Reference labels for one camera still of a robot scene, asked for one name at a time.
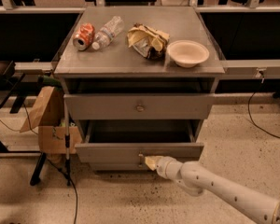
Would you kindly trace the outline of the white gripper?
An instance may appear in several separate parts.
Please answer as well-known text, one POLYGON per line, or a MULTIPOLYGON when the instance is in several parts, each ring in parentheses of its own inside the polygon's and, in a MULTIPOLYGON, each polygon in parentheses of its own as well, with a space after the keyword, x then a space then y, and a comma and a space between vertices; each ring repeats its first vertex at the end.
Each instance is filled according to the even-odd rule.
POLYGON ((175 180, 179 172, 179 162, 172 157, 145 156, 145 164, 165 179, 175 180))

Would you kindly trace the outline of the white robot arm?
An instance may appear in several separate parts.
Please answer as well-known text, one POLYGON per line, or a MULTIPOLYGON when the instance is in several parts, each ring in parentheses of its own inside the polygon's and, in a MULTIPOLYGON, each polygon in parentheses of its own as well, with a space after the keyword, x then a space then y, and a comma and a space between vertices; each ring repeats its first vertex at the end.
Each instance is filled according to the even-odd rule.
POLYGON ((145 163, 189 195, 199 196, 206 189, 257 224, 280 224, 280 200, 215 175, 198 161, 180 162, 172 157, 146 156, 145 163))

